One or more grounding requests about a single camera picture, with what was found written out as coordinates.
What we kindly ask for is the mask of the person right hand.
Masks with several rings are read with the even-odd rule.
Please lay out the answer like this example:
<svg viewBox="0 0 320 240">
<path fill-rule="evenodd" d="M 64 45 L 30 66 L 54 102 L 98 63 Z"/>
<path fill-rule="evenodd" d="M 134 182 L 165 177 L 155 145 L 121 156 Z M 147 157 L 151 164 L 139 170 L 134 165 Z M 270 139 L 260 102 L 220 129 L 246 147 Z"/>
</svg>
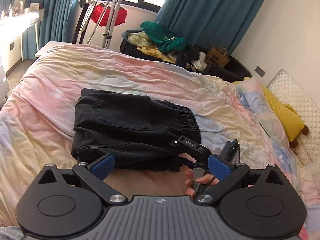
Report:
<svg viewBox="0 0 320 240">
<path fill-rule="evenodd" d="M 186 190 L 186 195 L 190 196 L 191 198 L 196 196 L 196 191 L 193 188 L 193 184 L 194 184 L 194 172 L 193 170 L 187 170 L 185 172 L 185 176 L 188 178 L 185 182 L 185 185 L 187 187 Z M 215 185 L 219 182 L 219 180 L 212 175 L 211 173 L 208 173 L 200 178 L 195 179 L 195 181 L 199 184 L 203 184 L 203 185 Z"/>
</svg>

